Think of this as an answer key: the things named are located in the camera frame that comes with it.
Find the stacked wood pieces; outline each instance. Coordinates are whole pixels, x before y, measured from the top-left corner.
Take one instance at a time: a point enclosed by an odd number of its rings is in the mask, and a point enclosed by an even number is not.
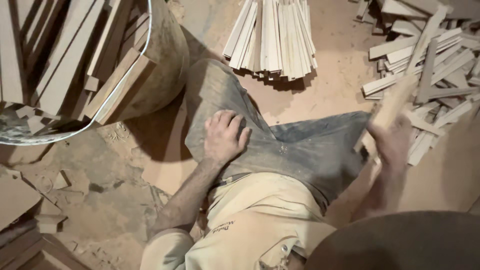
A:
[[[307,0],[246,0],[225,46],[230,67],[292,81],[317,68]]]
[[[140,56],[144,8],[133,0],[2,1],[1,107],[8,103],[33,135],[83,126]]]
[[[360,1],[355,20],[365,21],[370,3]],[[374,5],[381,9],[375,20],[391,41],[370,48],[380,79],[364,84],[362,91],[365,99],[381,100],[374,123],[388,127],[400,112],[410,118],[414,143],[408,163],[415,166],[445,134],[446,125],[480,99],[478,23],[446,19],[453,8],[437,0],[378,0]],[[362,139],[370,153],[375,152],[372,142],[368,135]]]

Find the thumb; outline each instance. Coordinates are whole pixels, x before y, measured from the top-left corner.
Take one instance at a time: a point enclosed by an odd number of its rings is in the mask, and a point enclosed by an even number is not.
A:
[[[241,131],[239,138],[239,149],[241,149],[242,151],[245,149],[245,145],[247,144],[248,136],[251,130],[251,128],[246,127]]]

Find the dusty floor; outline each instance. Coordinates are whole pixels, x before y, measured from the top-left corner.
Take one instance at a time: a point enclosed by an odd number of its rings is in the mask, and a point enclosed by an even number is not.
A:
[[[239,74],[270,125],[369,111],[373,105],[363,100],[360,86],[378,78],[367,51],[385,37],[372,36],[371,25],[353,21],[354,3],[309,3],[319,64],[316,72],[289,84],[266,84]],[[240,0],[170,0],[188,40],[192,63],[204,57],[222,60],[221,51],[242,4]],[[476,166],[480,143],[475,136],[480,121],[472,119],[472,115],[463,117],[419,166],[409,170],[401,211],[469,209],[480,194]],[[56,236],[92,269],[137,269],[155,209],[167,202],[196,165],[183,145],[188,125],[179,97],[161,111],[84,132],[49,149],[2,147],[1,161],[22,171],[43,191],[49,190],[49,179],[65,170],[72,182],[69,191],[47,193],[69,216]],[[32,160],[33,150],[46,154],[40,161]],[[348,222],[368,189],[364,179],[359,177],[333,203],[329,222],[336,226]]]

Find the bucket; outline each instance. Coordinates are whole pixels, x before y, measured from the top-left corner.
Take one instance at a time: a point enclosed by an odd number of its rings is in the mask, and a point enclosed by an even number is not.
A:
[[[180,25],[164,0],[148,0],[149,28],[147,42],[140,53],[157,63],[155,69],[140,87],[117,121],[149,114],[168,105],[182,90],[190,63],[187,41]],[[32,135],[26,119],[19,119],[15,111],[6,108],[0,115],[0,144],[15,146],[42,145],[58,142],[87,130],[95,122],[108,100],[118,91],[138,60],[123,76],[109,97],[82,129],[52,135]]]

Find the khaki shirt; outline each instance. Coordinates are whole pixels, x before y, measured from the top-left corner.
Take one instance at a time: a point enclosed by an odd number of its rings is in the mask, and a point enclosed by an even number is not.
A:
[[[163,231],[145,248],[140,269],[286,269],[292,249],[308,258],[335,230],[301,182],[276,173],[216,188],[209,202],[203,239],[194,243],[186,231]]]

